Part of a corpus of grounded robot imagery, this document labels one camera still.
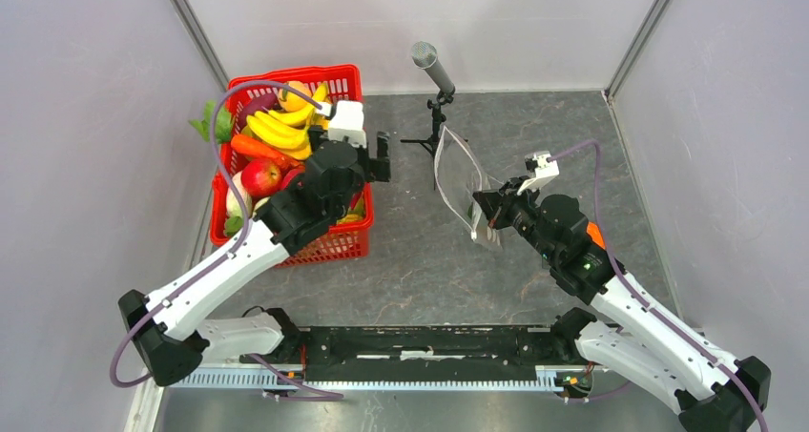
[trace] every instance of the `ziplock bag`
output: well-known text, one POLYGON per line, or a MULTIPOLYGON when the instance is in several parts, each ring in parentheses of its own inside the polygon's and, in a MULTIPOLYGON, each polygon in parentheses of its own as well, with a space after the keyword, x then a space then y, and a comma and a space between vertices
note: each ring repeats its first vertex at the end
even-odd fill
POLYGON ((488 228, 488 220, 472 193, 491 189, 490 178, 462 137, 444 126, 435 153, 435 184, 446 206, 467 226, 472 240, 500 251, 500 235, 488 228))

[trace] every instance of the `tripod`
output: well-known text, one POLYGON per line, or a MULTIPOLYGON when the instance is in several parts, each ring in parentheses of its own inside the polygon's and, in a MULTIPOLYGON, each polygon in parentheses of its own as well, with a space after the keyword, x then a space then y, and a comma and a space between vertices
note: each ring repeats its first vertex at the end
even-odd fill
POLYGON ((425 148, 433 160, 435 160, 435 151, 438 149, 439 132, 441 131, 441 124, 446 122, 446 116, 441 113, 441 107, 452 103, 452 93, 444 93, 438 91, 435 95, 435 101, 427 100, 427 108, 432 110, 432 134, 427 139, 400 139, 405 144, 421 144, 425 148))

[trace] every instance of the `red plastic basket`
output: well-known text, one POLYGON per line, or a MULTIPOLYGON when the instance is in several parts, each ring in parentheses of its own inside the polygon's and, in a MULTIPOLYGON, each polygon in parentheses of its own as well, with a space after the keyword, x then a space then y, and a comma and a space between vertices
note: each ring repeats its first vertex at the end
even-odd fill
MULTIPOLYGON (((337 100, 363 100, 363 91, 360 87, 360 71, 354 65, 339 65, 334 67, 302 67, 255 76, 237 77, 230 81, 228 89, 247 81, 258 79, 268 79, 272 81, 287 82, 300 81, 309 86, 312 92, 321 82, 329 85, 329 98, 331 102, 337 100)), ((261 96, 267 91, 278 90, 273 88, 247 89, 231 96, 225 108, 236 116, 241 108, 250 101, 251 98, 261 96)), ((234 127, 234 133, 240 130, 234 127)), ((221 158, 225 163, 225 168, 231 175, 242 170, 247 165, 247 159, 233 151, 230 143, 224 143, 221 147, 221 158)), ((227 183, 224 178, 217 173, 211 184, 214 188, 214 204, 211 214, 211 241, 221 246, 228 237, 224 234, 225 219, 225 197, 227 196, 227 183)), ((327 262, 341 258, 363 257, 368 254, 368 230, 374 223, 374 206, 371 197, 371 187, 365 185, 363 190, 365 204, 365 218, 357 222, 331 227, 328 234, 312 241, 297 254, 288 258, 280 266, 302 265, 306 263, 327 262)))

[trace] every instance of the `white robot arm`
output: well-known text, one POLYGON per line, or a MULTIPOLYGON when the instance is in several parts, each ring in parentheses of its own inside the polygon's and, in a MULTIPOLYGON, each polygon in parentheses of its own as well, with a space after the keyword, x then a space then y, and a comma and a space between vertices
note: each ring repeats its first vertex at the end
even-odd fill
POLYGON ((314 153, 306 160, 305 172, 259 209, 244 239, 237 234, 194 269, 149 295, 130 291, 118 301, 134 333, 135 348, 157 385, 182 380, 203 361, 272 352, 283 339, 278 319, 266 313, 205 318, 259 273, 324 235, 345 216, 366 183, 390 178, 388 136, 378 134, 378 157, 370 158, 361 103, 323 104, 322 112, 331 119, 330 128, 310 129, 314 153))
POLYGON ((531 176, 512 178, 499 190, 474 193, 489 227, 516 229, 550 265, 559 287, 623 326, 632 337, 618 334, 578 308, 561 317, 551 332, 566 342, 572 356, 609 367, 651 392, 679 415, 687 430, 746 430, 756 409, 739 385, 743 383, 763 409, 769 368, 755 357, 738 360, 654 299, 593 242, 578 200, 549 195, 537 205, 539 189, 559 174, 550 154, 530 154, 526 165, 531 176))

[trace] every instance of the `apple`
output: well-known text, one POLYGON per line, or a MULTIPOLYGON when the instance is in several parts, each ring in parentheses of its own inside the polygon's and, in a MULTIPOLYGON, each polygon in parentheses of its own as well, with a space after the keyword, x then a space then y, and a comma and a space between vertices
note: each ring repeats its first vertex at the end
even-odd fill
POLYGON ((253 198, 264 198, 277 192, 281 178, 278 164, 269 158, 257 158, 241 171, 241 185, 253 198))
POLYGON ((286 189, 286 186, 288 186, 289 183, 292 182, 292 178, 297 175, 300 175, 301 173, 303 173, 303 167, 293 168, 292 170, 286 172, 286 176, 283 177, 283 181, 280 183, 280 187, 282 189, 286 189))

